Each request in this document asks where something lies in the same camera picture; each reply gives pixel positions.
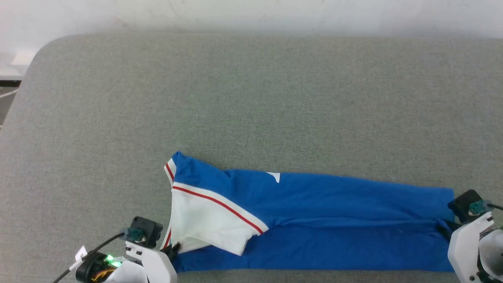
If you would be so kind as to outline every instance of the folded shirt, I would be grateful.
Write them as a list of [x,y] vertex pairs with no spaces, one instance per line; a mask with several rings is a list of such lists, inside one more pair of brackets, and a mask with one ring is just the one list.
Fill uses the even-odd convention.
[[189,270],[452,271],[452,189],[358,178],[219,170],[178,152],[165,166],[170,225],[161,248]]

